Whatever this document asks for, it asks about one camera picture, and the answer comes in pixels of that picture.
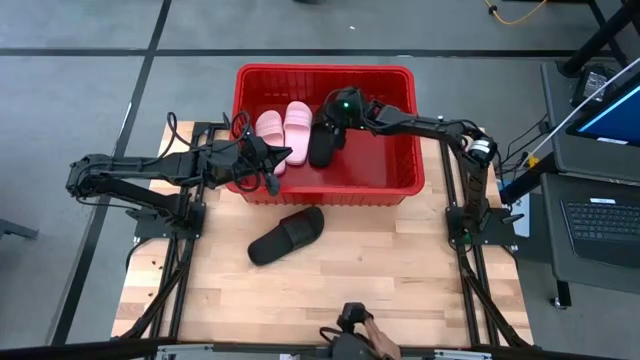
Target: gray carpet floor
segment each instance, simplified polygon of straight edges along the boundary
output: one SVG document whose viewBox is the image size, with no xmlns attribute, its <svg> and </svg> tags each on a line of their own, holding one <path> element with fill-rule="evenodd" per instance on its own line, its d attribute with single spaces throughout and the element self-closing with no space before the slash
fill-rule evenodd
<svg viewBox="0 0 640 360">
<path fill-rule="evenodd" d="M 494 1 L 505 18 L 529 2 Z M 0 0 L 0 48 L 146 48 L 161 0 Z M 606 16 L 616 1 L 599 2 Z M 174 0 L 160 48 L 568 50 L 597 29 L 588 6 L 550 4 L 520 26 L 503 26 L 483 1 Z M 618 40 L 640 55 L 638 34 Z M 42 345 L 76 256 L 90 209 L 64 190 L 68 164 L 111 153 L 142 57 L 0 56 L 0 218 L 40 229 L 35 241 L 0 241 L 0 347 Z M 407 57 L 157 57 L 127 155 L 157 153 L 167 111 L 216 121 L 230 112 L 238 69 L 255 62 L 398 64 L 416 80 L 425 115 L 468 118 L 504 146 L 546 112 L 540 59 Z M 135 224 L 109 210 L 70 342 L 109 337 Z M 522 262 L 521 286 L 536 344 L 550 350 L 637 358 L 640 297 L 571 285 L 574 306 L 547 303 L 550 268 Z M 219 355 L 266 359 L 274 355 Z"/>
</svg>

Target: monitor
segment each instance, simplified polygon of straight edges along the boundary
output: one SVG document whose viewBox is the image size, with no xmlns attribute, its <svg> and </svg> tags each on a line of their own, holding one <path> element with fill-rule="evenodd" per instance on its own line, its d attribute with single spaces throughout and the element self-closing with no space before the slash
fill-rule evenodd
<svg viewBox="0 0 640 360">
<path fill-rule="evenodd" d="M 578 119 L 567 133 L 620 145 L 640 146 L 640 74 Z"/>
</svg>

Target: white cable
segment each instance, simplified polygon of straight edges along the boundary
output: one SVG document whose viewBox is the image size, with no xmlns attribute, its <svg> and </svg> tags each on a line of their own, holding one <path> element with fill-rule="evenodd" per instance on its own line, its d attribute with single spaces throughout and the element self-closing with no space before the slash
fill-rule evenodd
<svg viewBox="0 0 640 360">
<path fill-rule="evenodd" d="M 598 91 L 594 91 L 593 94 L 591 94 L 585 101 L 583 101 L 580 105 L 578 105 L 578 107 L 576 107 L 571 114 L 569 114 L 569 116 L 567 116 L 566 119 L 562 120 L 562 122 L 560 123 L 560 125 L 556 126 L 555 129 L 553 129 L 553 131 L 551 132 L 551 134 L 549 134 L 544 140 L 542 140 L 542 142 L 540 143 L 540 145 L 538 145 L 535 149 L 533 149 L 532 152 L 529 153 L 529 155 L 527 155 L 527 157 L 524 159 L 524 161 L 520 164 L 520 166 L 518 166 L 517 170 L 522 169 L 522 167 L 524 167 L 524 165 L 527 163 L 527 160 L 529 160 L 530 157 L 533 156 L 533 154 L 535 154 L 536 151 L 540 150 L 540 148 L 542 147 L 542 145 L 544 145 L 549 139 L 551 139 L 551 137 L 553 135 L 555 135 L 563 126 L 564 124 L 569 121 L 569 119 L 571 119 L 573 117 L 573 115 L 575 115 L 580 109 L 582 109 L 582 107 L 584 106 L 584 104 L 588 103 L 589 100 L 591 100 L 593 97 L 595 97 L 596 95 L 598 95 L 598 93 L 600 93 L 600 91 L 604 90 L 607 86 L 609 86 L 609 84 L 613 83 L 620 75 L 624 74 L 627 72 L 627 70 L 631 69 L 633 67 L 633 65 L 637 64 L 638 62 L 640 62 L 640 58 L 637 58 L 634 62 L 632 62 L 631 64 L 627 65 L 626 68 L 622 69 L 619 73 L 616 74 L 616 76 L 612 77 L 611 79 L 609 79 L 609 81 L 607 81 L 606 83 L 604 83 L 604 85 L 602 85 Z"/>
</svg>

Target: laptop screen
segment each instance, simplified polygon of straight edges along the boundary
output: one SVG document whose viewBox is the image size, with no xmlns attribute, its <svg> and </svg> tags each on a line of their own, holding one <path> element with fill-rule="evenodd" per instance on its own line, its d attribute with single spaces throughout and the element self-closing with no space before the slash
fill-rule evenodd
<svg viewBox="0 0 640 360">
<path fill-rule="evenodd" d="M 640 85 L 611 103 L 577 129 L 601 141 L 618 144 L 640 142 Z"/>
</svg>

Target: wire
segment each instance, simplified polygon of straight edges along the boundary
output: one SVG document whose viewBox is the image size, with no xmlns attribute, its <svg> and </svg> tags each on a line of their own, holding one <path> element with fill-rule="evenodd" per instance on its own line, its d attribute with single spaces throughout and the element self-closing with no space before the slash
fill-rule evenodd
<svg viewBox="0 0 640 360">
<path fill-rule="evenodd" d="M 572 112 L 571 114 L 569 114 L 564 120 L 562 120 L 562 122 L 556 126 L 555 129 L 553 129 L 553 131 L 551 132 L 551 134 L 549 134 L 549 136 L 547 136 L 535 149 L 533 149 L 532 152 L 529 153 L 529 155 L 527 156 L 527 158 L 525 159 L 525 161 L 522 162 L 522 164 L 520 164 L 520 167 L 523 167 L 523 165 L 526 163 L 527 160 L 529 160 L 530 157 L 533 156 L 533 154 L 535 154 L 538 150 L 540 150 L 540 148 L 542 147 L 542 145 L 544 145 L 547 141 L 549 141 L 549 139 L 551 139 L 551 137 L 553 137 L 553 135 L 555 135 L 558 131 L 560 131 L 560 129 L 562 129 L 562 127 L 567 123 L 567 121 L 569 121 L 578 111 L 580 111 L 580 109 L 582 109 L 582 107 L 588 103 L 589 101 L 591 101 L 591 99 L 593 99 L 596 95 L 598 95 L 601 91 L 603 91 L 605 88 L 607 88 L 607 86 L 609 86 L 610 84 L 612 84 L 618 77 L 620 77 L 620 75 L 624 74 L 625 72 L 627 72 L 629 69 L 631 69 L 635 64 L 637 64 L 638 62 L 640 62 L 640 58 L 637 58 L 634 62 L 632 62 L 631 64 L 627 65 L 626 68 L 620 70 L 619 73 L 616 74 L 616 76 L 612 77 L 611 79 L 609 79 L 606 83 L 604 83 L 598 90 L 594 91 L 591 95 L 589 95 L 588 98 L 586 98 L 580 105 L 578 105 Z"/>
<path fill-rule="evenodd" d="M 190 141 L 185 140 L 182 136 L 180 136 L 180 134 L 178 134 L 178 118 L 173 111 L 169 111 L 167 113 L 167 125 L 169 125 L 169 129 L 171 130 L 173 137 L 178 139 L 181 143 L 187 145 L 190 149 L 194 148 L 193 144 Z"/>
<path fill-rule="evenodd" d="M 242 135 L 238 136 L 234 141 L 232 141 L 231 143 L 227 144 L 226 146 L 223 146 L 219 149 L 215 149 L 212 150 L 213 152 L 221 152 L 224 151 L 234 145 L 236 145 L 237 143 L 239 143 L 241 140 L 244 140 L 249 134 L 251 134 L 251 117 L 249 116 L 249 113 L 246 112 L 245 110 L 240 111 L 239 113 L 237 113 L 233 119 L 231 120 L 231 122 L 233 123 L 234 121 L 236 121 L 238 119 L 238 117 L 240 116 L 244 116 L 245 119 L 247 120 L 247 122 L 244 124 L 244 127 L 242 128 Z"/>
<path fill-rule="evenodd" d="M 547 116 L 549 116 L 549 113 L 544 114 L 544 116 L 542 117 L 542 119 L 540 119 L 537 123 L 535 123 L 532 127 L 529 128 L 529 130 L 525 131 L 522 135 L 518 136 L 517 138 L 513 139 L 509 145 L 507 145 L 507 157 L 505 158 L 505 162 L 507 160 L 509 160 L 510 154 L 511 154 L 511 145 L 513 145 L 516 141 L 522 139 L 523 137 L 525 137 L 529 132 L 531 132 L 531 130 L 535 129 L 538 125 L 540 125 L 544 119 L 547 118 Z"/>
<path fill-rule="evenodd" d="M 129 271 L 129 263 L 131 262 L 131 256 L 133 256 L 133 253 L 142 245 L 144 245 L 147 241 L 149 240 L 149 238 L 143 238 L 140 239 L 140 241 L 135 244 L 131 250 L 129 250 L 129 253 L 127 253 L 127 260 L 125 261 L 125 265 L 124 265 L 124 272 L 127 273 Z"/>
<path fill-rule="evenodd" d="M 518 170 L 518 166 L 520 165 L 520 162 L 524 161 L 525 157 L 526 157 L 526 153 L 522 153 L 521 158 L 518 159 L 518 161 L 516 161 L 514 164 L 509 164 L 511 167 L 508 168 L 507 170 L 504 170 L 504 165 L 500 166 L 500 173 L 508 174 L 508 173 L 510 173 L 512 171 Z"/>
<path fill-rule="evenodd" d="M 117 204 L 97 204 L 97 203 L 90 203 L 90 202 L 86 202 L 86 201 L 82 201 L 78 198 L 76 198 L 76 201 L 79 202 L 82 205 L 89 205 L 89 206 L 106 206 L 106 207 L 115 207 L 115 208 L 120 208 L 120 209 L 127 209 L 127 210 L 134 210 L 134 211 L 138 211 L 140 209 L 136 209 L 134 207 L 131 206 L 126 206 L 126 205 L 117 205 Z"/>
<path fill-rule="evenodd" d="M 504 176 L 503 176 L 503 171 L 502 171 L 502 155 L 500 155 L 500 151 L 499 150 L 496 150 L 496 155 L 498 156 L 498 170 L 500 171 L 498 176 L 500 177 L 500 184 L 502 185 L 502 188 L 504 189 L 504 187 L 507 186 L 507 185 L 504 183 Z M 511 201 L 509 201 L 509 198 L 507 198 L 506 195 L 505 195 L 505 200 L 509 204 L 508 205 L 508 209 L 509 209 L 509 213 L 511 213 L 511 211 L 513 210 L 513 207 L 511 206 Z"/>
<path fill-rule="evenodd" d="M 451 244 L 450 242 L 447 242 L 447 244 L 449 244 L 449 247 L 450 247 L 453 251 L 457 251 L 457 250 L 456 250 L 456 247 L 455 247 L 455 246 L 453 246 L 453 244 Z M 471 251 L 471 249 L 473 249 L 473 246 L 469 246 L 469 248 L 468 248 L 468 249 L 466 249 L 464 253 L 465 253 L 465 254 L 469 253 L 469 251 Z"/>
<path fill-rule="evenodd" d="M 507 252 L 507 254 L 509 254 L 509 256 L 511 256 L 513 258 L 513 262 L 516 264 L 516 267 L 518 266 L 518 259 L 516 259 L 516 255 L 513 253 L 513 251 L 511 251 L 511 249 L 509 249 L 507 247 L 507 245 L 500 245 L 500 247 L 502 249 L 504 249 L 504 251 Z"/>
<path fill-rule="evenodd" d="M 176 137 L 179 136 L 177 131 L 176 131 L 177 128 L 178 128 L 178 119 L 176 118 L 176 114 L 174 114 L 172 112 L 167 113 L 167 124 L 169 126 L 169 129 L 171 129 L 171 138 L 169 139 L 169 143 L 164 148 L 162 153 L 160 155 L 158 155 L 157 158 L 142 163 L 142 166 L 153 165 L 153 164 L 157 163 L 158 161 L 162 160 L 165 156 L 167 156 L 167 153 L 169 153 L 169 149 L 171 149 L 171 146 L 173 146 L 173 141 L 176 139 Z"/>
<path fill-rule="evenodd" d="M 529 13 L 523 17 L 521 17 L 518 20 L 514 20 L 514 21 L 506 21 L 504 20 L 502 17 L 500 17 L 500 14 L 498 14 L 498 7 L 495 5 L 491 5 L 491 3 L 489 2 L 489 0 L 484 0 L 485 4 L 487 4 L 487 6 L 489 7 L 489 14 L 493 15 L 496 17 L 496 19 L 498 19 L 498 21 L 500 21 L 502 24 L 504 25 L 516 25 L 519 24 L 521 22 L 523 22 L 524 20 L 526 20 L 529 16 L 533 15 L 536 11 L 538 11 L 542 5 L 546 4 L 548 0 L 542 0 L 542 2 L 540 2 L 540 4 L 538 4 L 538 6 L 536 6 L 535 8 L 533 8 L 533 10 L 529 11 Z"/>
<path fill-rule="evenodd" d="M 536 141 L 536 140 L 540 139 L 540 138 L 541 138 L 542 136 L 544 136 L 545 134 L 546 134 L 546 133 L 540 133 L 540 134 L 536 135 L 536 137 L 534 137 L 533 139 L 531 139 L 531 140 L 527 141 L 527 143 L 526 143 L 526 144 L 524 144 L 524 145 L 520 146 L 517 150 L 515 150 L 515 151 L 513 152 L 513 154 L 511 154 L 511 155 L 507 155 L 507 157 L 504 159 L 504 163 L 500 164 L 500 166 L 503 166 L 507 161 L 509 161 L 509 159 L 511 159 L 512 157 L 514 157 L 514 156 L 515 156 L 515 155 L 517 155 L 518 153 L 520 153 L 520 151 L 522 151 L 522 149 L 524 149 L 524 148 L 526 148 L 527 146 L 531 145 L 531 143 L 533 143 L 534 141 Z"/>
<path fill-rule="evenodd" d="M 322 338 L 325 339 L 329 344 L 331 344 L 331 341 L 333 339 L 329 339 L 329 337 L 325 333 L 334 334 L 334 335 L 338 335 L 338 336 L 343 334 L 342 331 L 336 330 L 334 328 L 330 328 L 330 327 L 327 327 L 327 326 L 321 327 L 320 330 L 319 330 L 319 333 L 320 333 L 320 336 L 322 336 Z"/>
<path fill-rule="evenodd" d="M 243 127 L 243 128 L 242 128 L 242 130 L 241 130 L 241 132 L 242 132 L 242 133 L 238 134 L 238 133 L 233 129 L 233 124 L 236 122 L 236 120 L 238 120 L 238 118 L 239 118 L 239 116 L 240 116 L 240 115 L 242 115 L 242 116 L 244 116 L 244 117 L 245 117 L 246 122 L 245 122 L 245 124 L 244 124 L 244 127 Z M 250 129 L 250 126 L 249 126 L 249 125 L 250 125 L 250 124 L 251 124 L 251 117 L 249 116 L 249 113 L 247 113 L 245 110 L 241 110 L 239 113 L 237 113 L 237 114 L 233 117 L 233 119 L 231 120 L 231 123 L 229 124 L 229 129 L 231 130 L 231 135 L 233 135 L 233 137 L 234 137 L 234 138 L 236 138 L 236 139 L 237 139 L 237 138 L 241 138 L 241 137 L 243 137 L 243 136 L 244 136 L 243 134 L 246 134 L 246 133 L 247 133 L 247 131 L 249 131 L 249 129 Z"/>
<path fill-rule="evenodd" d="M 240 189 L 243 192 L 254 192 L 254 191 L 258 190 L 260 185 L 262 185 L 262 179 L 260 178 L 260 172 L 258 172 L 258 169 L 255 166 L 253 166 L 253 164 L 249 160 L 245 159 L 242 156 L 239 157 L 239 159 L 242 159 L 243 161 L 245 161 L 246 164 L 249 165 L 249 167 L 251 168 L 252 174 L 255 176 L 256 183 L 253 185 L 253 187 L 250 187 L 250 188 L 244 187 L 244 185 L 242 185 L 242 183 L 236 177 L 236 173 L 233 170 L 231 170 L 231 179 L 233 180 L 233 183 L 238 187 L 238 189 Z"/>
<path fill-rule="evenodd" d="M 176 242 L 176 251 L 173 252 L 173 259 L 176 263 L 180 263 L 180 251 L 178 249 L 178 234 L 174 232 L 173 237 Z"/>
</svg>

